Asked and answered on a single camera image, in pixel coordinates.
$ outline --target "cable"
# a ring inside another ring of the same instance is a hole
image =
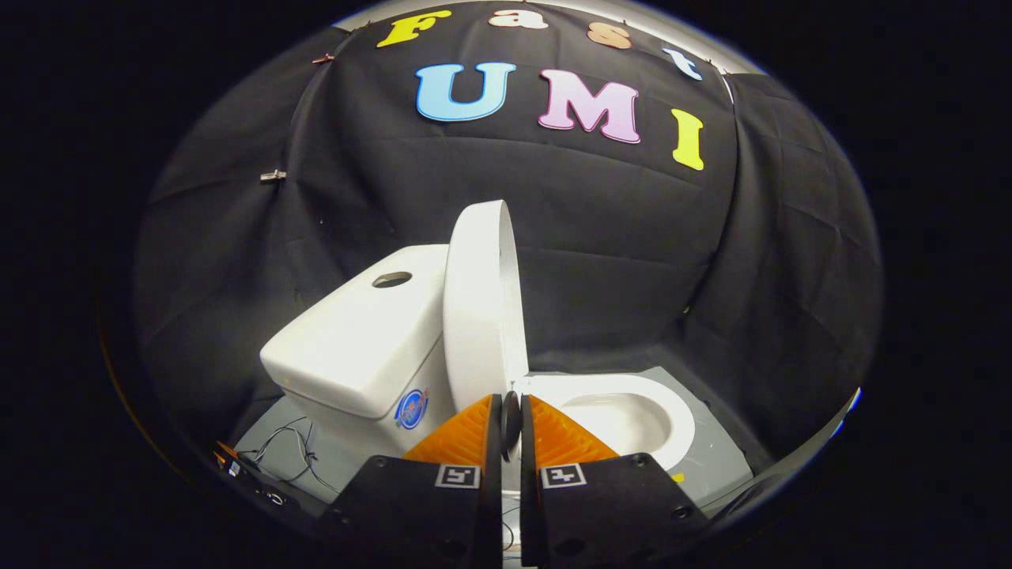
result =
[[[244,453],[244,454],[247,454],[247,453],[256,453],[256,457],[253,458],[253,462],[257,465],[257,467],[261,468],[264,472],[266,472],[267,474],[270,474],[271,476],[273,476],[274,478],[276,478],[278,482],[292,482],[292,481],[299,479],[300,477],[302,477],[304,474],[306,474],[306,471],[309,471],[310,473],[313,474],[313,478],[315,478],[317,480],[317,482],[319,482],[320,484],[323,484],[324,486],[326,486],[327,488],[329,488],[335,494],[340,494],[341,493],[340,490],[338,490],[337,488],[334,488],[333,486],[331,486],[330,484],[328,484],[326,481],[324,481],[322,478],[320,478],[320,475],[318,475],[316,473],[316,471],[313,469],[313,465],[310,463],[310,460],[314,460],[314,461],[320,460],[319,458],[317,458],[316,453],[311,453],[309,451],[309,443],[307,442],[309,440],[310,436],[313,435],[313,422],[310,421],[310,428],[309,428],[309,431],[307,431],[307,433],[306,433],[306,438],[305,439],[303,438],[303,433],[299,432],[297,429],[294,429],[293,427],[291,427],[292,424],[294,424],[294,423],[297,423],[297,422],[299,422],[299,421],[301,421],[301,420],[303,420],[305,418],[307,418],[307,417],[305,417],[305,416],[299,417],[298,419],[288,421],[283,426],[280,426],[280,427],[274,429],[274,432],[272,432],[270,434],[270,436],[267,437],[267,440],[265,440],[263,442],[263,444],[260,445],[260,449],[257,449],[256,451],[240,451],[240,453]],[[275,475],[274,473],[270,472],[266,468],[261,467],[260,466],[260,461],[263,459],[264,455],[267,453],[267,446],[270,444],[270,442],[272,440],[274,440],[274,437],[277,436],[278,434],[280,434],[281,432],[285,431],[285,430],[290,430],[291,432],[294,432],[296,436],[299,438],[299,448],[302,451],[303,464],[306,465],[306,468],[303,469],[302,472],[300,472],[298,475],[296,475],[292,478],[281,479],[281,477]]]
[[[509,524],[507,524],[505,520],[503,521],[503,525],[506,526],[507,530],[509,530],[509,545],[503,548],[503,551],[506,551],[509,548],[513,547],[513,539],[514,539],[513,538],[513,529],[510,527]]]

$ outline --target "letter m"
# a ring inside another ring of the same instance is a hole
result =
[[[607,112],[608,120],[601,127],[602,135],[628,144],[640,142],[632,107],[640,93],[632,87],[608,83],[597,95],[592,95],[575,73],[545,69],[541,77],[549,80],[549,111],[538,117],[540,126],[563,131],[572,129],[576,124],[569,116],[569,107],[573,107],[583,130],[589,133]]]

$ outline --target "black wire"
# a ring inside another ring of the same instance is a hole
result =
[[[280,426],[280,427],[274,429],[274,432],[271,433],[271,435],[267,438],[267,440],[265,440],[263,442],[263,444],[260,445],[260,449],[258,449],[256,451],[240,451],[240,453],[256,453],[257,454],[257,458],[254,459],[253,462],[256,463],[257,466],[260,466],[260,460],[263,459],[263,455],[264,455],[264,453],[266,453],[267,446],[271,443],[271,441],[274,440],[274,437],[276,437],[282,430],[290,430],[290,431],[292,431],[292,432],[296,433],[296,436],[298,436],[299,440],[303,443],[302,444],[302,449],[303,449],[303,462],[306,463],[306,468],[303,469],[303,471],[300,472],[294,477],[288,478],[288,479],[281,479],[281,477],[279,477],[276,474],[270,472],[269,470],[267,470],[267,469],[263,469],[263,470],[266,471],[271,476],[273,476],[274,478],[277,478],[278,482],[285,482],[285,483],[298,480],[304,474],[306,474],[306,471],[309,471],[310,473],[313,474],[313,478],[316,478],[317,482],[319,482],[320,484],[323,484],[324,486],[326,486],[327,488],[329,488],[332,492],[334,492],[336,494],[340,494],[341,492],[337,488],[334,488],[333,486],[331,486],[330,484],[328,484],[324,479],[320,478],[320,475],[318,475],[316,473],[316,470],[313,469],[313,463],[311,461],[318,461],[318,460],[320,460],[316,456],[316,453],[311,453],[310,452],[309,439],[310,439],[310,436],[313,435],[313,421],[310,421],[310,428],[306,432],[306,438],[303,438],[303,433],[299,432],[297,429],[294,429],[294,428],[291,427],[292,424],[294,424],[294,423],[297,423],[297,422],[299,422],[299,421],[301,421],[301,420],[303,420],[305,418],[307,418],[307,417],[306,416],[299,417],[298,419],[293,419],[291,421],[288,421],[283,426]]]
[[[520,509],[520,506],[509,508],[508,510],[503,512],[503,515],[506,515],[507,513],[518,509]],[[513,540],[515,540],[516,538],[513,536],[513,529],[509,526],[509,523],[506,523],[505,519],[503,520],[503,525],[505,525],[506,529],[509,530],[509,545],[503,548],[503,551],[506,551],[509,548],[513,547]]]
[[[508,550],[509,548],[513,547],[513,539],[514,539],[514,538],[513,538],[513,529],[512,529],[512,527],[510,527],[510,526],[509,526],[509,524],[508,524],[508,523],[506,523],[506,521],[505,521],[505,520],[503,520],[503,525],[505,525],[505,526],[506,526],[506,529],[507,529],[507,530],[509,530],[509,545],[503,548],[503,551],[506,551],[506,550]]]

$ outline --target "black fabric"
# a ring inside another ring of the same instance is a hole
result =
[[[157,395],[195,439],[235,442],[247,409],[281,395],[259,347],[307,305],[281,250],[276,188],[259,176],[280,164],[310,62],[346,36],[328,26],[237,85],[151,194],[134,271],[138,341]]]
[[[728,81],[739,134],[728,227],[691,311],[661,343],[779,459],[860,385],[880,325],[881,256],[860,181],[819,120],[770,77]]]
[[[452,4],[445,6],[452,16],[431,32],[376,49],[401,16],[374,22],[321,72],[296,117],[283,206],[308,302],[397,248],[448,242],[463,208],[504,198],[532,368],[560,363],[542,356],[562,351],[560,371],[579,371],[587,350],[647,345],[682,307],[715,249],[731,198],[734,119],[720,75],[686,53],[704,80],[687,78],[660,40],[636,30],[630,50],[595,44],[586,32],[598,16],[528,7],[551,27],[488,23],[515,3]],[[481,95],[474,67],[497,61],[517,70],[494,114],[447,124],[417,111],[419,69],[465,66],[453,96],[468,101]],[[577,73],[591,92],[607,81],[638,89],[643,141],[539,126],[549,85],[538,74],[554,68]],[[672,159],[671,108],[689,109],[705,125],[701,172]]]
[[[871,217],[832,138],[768,78],[722,78],[681,50],[694,81],[661,51],[677,47],[635,29],[629,50],[588,39],[605,18],[526,4],[550,25],[532,30],[488,24],[515,2],[445,8],[382,49],[403,16],[322,30],[239,85],[169,162],[134,302],[176,420],[197,438],[241,435],[280,394],[258,356],[272,334],[391,252],[448,242],[468,205],[504,198],[532,370],[674,365],[753,468],[815,433],[860,379],[881,296]],[[335,60],[310,63],[324,53]],[[452,94],[470,101],[485,62],[517,66],[498,111],[418,112],[419,69],[465,66]],[[592,93],[637,89],[642,142],[540,127],[542,69]],[[703,121],[701,171],[672,159],[672,108]],[[261,183],[275,168],[286,178]]]

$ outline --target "white toilet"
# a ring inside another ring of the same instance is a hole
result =
[[[665,470],[692,443],[695,421],[688,405],[660,383],[630,374],[528,375],[516,245],[502,200],[468,207],[453,228],[443,337],[458,409],[489,393],[533,395],[619,456],[650,453]],[[504,473],[504,490],[509,486]]]
[[[456,412],[442,346],[446,245],[406,247],[310,307],[260,350],[271,379],[354,473]],[[343,486],[344,481],[333,481]]]

